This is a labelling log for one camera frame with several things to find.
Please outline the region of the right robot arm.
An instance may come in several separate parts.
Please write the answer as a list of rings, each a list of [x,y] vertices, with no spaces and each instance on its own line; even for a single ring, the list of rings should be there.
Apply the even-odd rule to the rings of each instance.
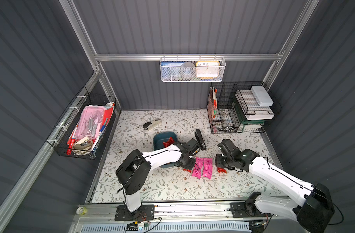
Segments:
[[[253,150],[240,149],[229,139],[218,144],[220,153],[215,165],[228,170],[241,170],[256,175],[287,195],[287,199],[253,192],[245,201],[249,216],[274,214],[298,222],[310,233],[322,233],[329,225],[335,209],[329,189],[313,185],[271,165]]]

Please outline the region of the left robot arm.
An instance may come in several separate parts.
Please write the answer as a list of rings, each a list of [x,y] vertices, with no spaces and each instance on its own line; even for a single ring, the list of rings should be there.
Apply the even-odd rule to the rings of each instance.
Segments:
[[[140,190],[149,174],[166,164],[173,164],[186,170],[198,168],[194,156],[200,150],[199,143],[191,139],[187,143],[174,142],[152,152],[133,150],[117,168],[115,174],[124,195],[124,204],[116,210],[115,221],[152,220],[155,206],[143,205]]]

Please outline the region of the pink tea bag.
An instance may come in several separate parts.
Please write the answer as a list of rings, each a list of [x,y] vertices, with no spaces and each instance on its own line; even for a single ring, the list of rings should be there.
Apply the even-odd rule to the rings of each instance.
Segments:
[[[212,172],[213,172],[213,159],[204,158],[202,176],[210,180],[212,177]]]
[[[201,179],[202,169],[204,164],[204,158],[197,157],[195,159],[194,167],[192,170],[192,176]]]

